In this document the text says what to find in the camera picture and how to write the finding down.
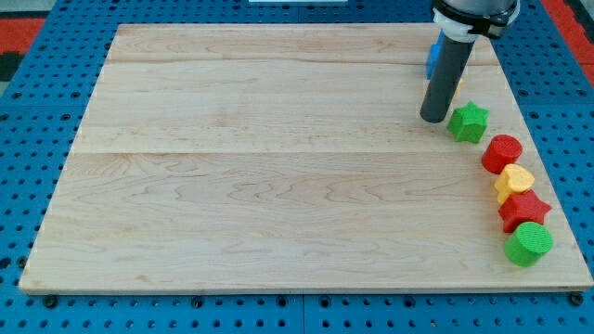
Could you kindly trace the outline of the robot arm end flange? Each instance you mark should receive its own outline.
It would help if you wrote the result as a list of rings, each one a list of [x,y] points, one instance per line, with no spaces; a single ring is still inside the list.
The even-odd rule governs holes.
[[[518,18],[520,0],[432,0],[433,21],[444,35],[460,43],[479,35],[500,39]]]

